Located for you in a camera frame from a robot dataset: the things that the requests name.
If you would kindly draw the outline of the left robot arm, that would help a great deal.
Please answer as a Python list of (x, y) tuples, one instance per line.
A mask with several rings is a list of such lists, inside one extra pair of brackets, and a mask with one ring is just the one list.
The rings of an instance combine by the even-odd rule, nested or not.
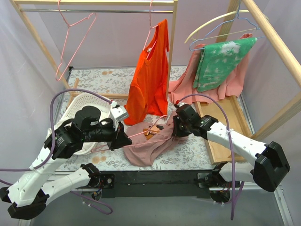
[(108, 118), (100, 119), (101, 111), (84, 106), (50, 135), (38, 157), (14, 184), (0, 190), (0, 199), (10, 203), (11, 218), (30, 220), (38, 216), (56, 198), (79, 187), (103, 188), (105, 177), (92, 164), (80, 168), (52, 182), (48, 182), (56, 169), (83, 148), (85, 143), (106, 142), (110, 150), (130, 145), (122, 121), (128, 117), (123, 106), (110, 110)]

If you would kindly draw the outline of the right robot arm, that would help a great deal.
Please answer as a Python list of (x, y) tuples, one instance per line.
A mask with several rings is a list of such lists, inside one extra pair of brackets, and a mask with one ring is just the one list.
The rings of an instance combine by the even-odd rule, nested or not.
[(259, 142), (238, 132), (228, 130), (216, 118), (199, 114), (189, 104), (176, 105), (173, 117), (173, 136), (187, 137), (193, 134), (207, 141), (220, 144), (243, 157), (246, 163), (232, 164), (224, 161), (200, 181), (208, 186), (226, 186), (231, 181), (257, 184), (265, 191), (273, 192), (290, 171), (290, 166), (280, 144)]

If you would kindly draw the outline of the dusty pink graphic t-shirt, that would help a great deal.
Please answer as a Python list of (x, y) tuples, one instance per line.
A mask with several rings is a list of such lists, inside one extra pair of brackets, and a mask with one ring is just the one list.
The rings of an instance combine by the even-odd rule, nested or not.
[(126, 134), (132, 140), (132, 145), (124, 147), (124, 155), (135, 166), (151, 166), (162, 153), (173, 149), (177, 144), (187, 140), (187, 137), (173, 137), (173, 116), (166, 124), (152, 125), (140, 122), (127, 128)]

